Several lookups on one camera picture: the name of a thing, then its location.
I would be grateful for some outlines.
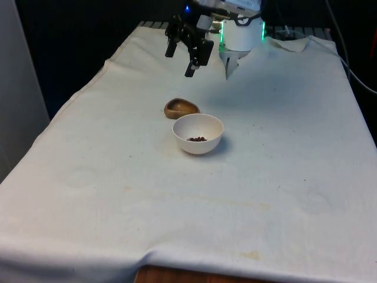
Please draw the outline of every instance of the black background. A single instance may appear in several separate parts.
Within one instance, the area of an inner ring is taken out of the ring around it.
[[[268,25],[281,25],[274,0]],[[323,0],[278,0],[286,23],[329,27],[343,55]],[[17,0],[25,35],[50,117],[103,66],[142,20],[168,20],[184,0]],[[377,89],[377,60],[369,58],[377,28],[377,1],[333,0],[351,68]],[[377,96],[352,82],[356,99],[377,143]]]

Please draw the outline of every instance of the white robot part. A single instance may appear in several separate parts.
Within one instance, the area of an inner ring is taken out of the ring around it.
[[[224,21],[224,46],[232,51],[250,51],[262,40],[263,20],[257,18],[247,26],[238,26],[235,21]]]
[[[260,12],[262,0],[194,0],[202,6],[224,9],[253,17]]]

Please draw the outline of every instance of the white bowl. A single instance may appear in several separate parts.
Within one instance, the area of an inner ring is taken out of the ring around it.
[[[191,154],[205,154],[213,150],[219,144],[223,132],[223,123],[207,114],[186,115],[173,125],[178,145]],[[205,137],[207,141],[188,141],[191,137]]]

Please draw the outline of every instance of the black cable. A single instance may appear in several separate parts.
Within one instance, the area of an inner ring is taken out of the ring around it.
[[[350,65],[349,65],[349,58],[348,58],[348,52],[347,52],[347,48],[346,48],[346,43],[344,42],[342,32],[340,31],[340,28],[339,28],[338,22],[336,21],[334,13],[332,12],[329,0],[325,0],[325,2],[326,2],[326,6],[327,6],[327,8],[329,10],[329,14],[331,16],[331,20],[332,20],[332,22],[333,22],[333,24],[334,24],[334,26],[336,28],[336,32],[339,35],[340,42],[342,43],[342,48],[344,50],[344,56],[345,56],[345,61],[346,61],[346,65],[347,65],[347,77],[348,77],[348,80],[350,80],[350,78],[351,78],[351,71],[350,71]]]
[[[279,18],[280,18],[280,21],[281,21],[283,27],[285,27],[286,23],[285,23],[285,20],[283,18],[282,12],[280,10],[279,3],[277,2],[277,0],[275,0],[274,2],[275,2],[276,12],[279,14]]]

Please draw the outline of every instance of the cable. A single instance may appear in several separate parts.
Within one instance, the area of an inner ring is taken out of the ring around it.
[[[353,75],[353,77],[356,79],[356,81],[358,81],[358,83],[364,87],[366,90],[370,91],[371,93],[377,95],[377,91],[371,89],[370,87],[368,87],[365,83],[362,82],[362,80],[359,79],[359,77],[349,68],[349,65],[347,64],[347,62],[339,55],[337,54],[336,52],[332,51],[329,47],[327,47],[325,44],[322,44],[321,42],[317,41],[316,39],[314,39],[314,37],[312,35],[310,36],[306,36],[305,34],[303,34],[302,32],[299,32],[299,31],[293,31],[291,30],[291,32],[295,33],[295,34],[299,34],[305,38],[308,38],[309,40],[311,41],[314,41],[315,43],[317,43],[319,46],[323,47],[324,49],[326,49],[327,51],[329,51],[331,54],[337,56],[341,62],[344,64],[345,67],[347,67],[347,69],[349,70],[349,73],[350,75]]]
[[[279,3],[278,3],[277,1],[278,1],[278,0],[275,0],[275,1],[274,1],[274,2],[275,2],[275,8],[276,8],[276,11],[277,11],[277,13],[279,14],[280,21],[282,22],[282,25],[284,26],[285,31],[287,32],[288,35],[290,35],[290,33],[289,33],[289,28],[288,28],[287,24],[285,23],[285,20],[284,20],[284,18],[283,18],[282,12],[281,12],[281,10],[280,10]]]
[[[340,38],[340,42],[342,43],[342,48],[344,50],[344,55],[345,55],[345,58],[346,58],[346,65],[347,65],[347,77],[348,77],[348,80],[350,80],[350,72],[351,72],[351,69],[350,69],[350,65],[349,65],[349,58],[348,58],[348,52],[347,52],[347,48],[346,48],[346,44],[344,42],[344,38],[343,38],[343,35],[342,35],[342,32],[340,31],[340,28],[339,28],[339,25],[338,25],[338,22],[336,21],[336,18],[334,16],[334,13],[332,12],[332,9],[331,9],[331,6],[330,6],[330,3],[329,3],[329,0],[325,0],[326,2],[326,6],[329,10],[329,14],[331,16],[331,20],[336,28],[336,32],[338,33],[339,35],[339,38]]]

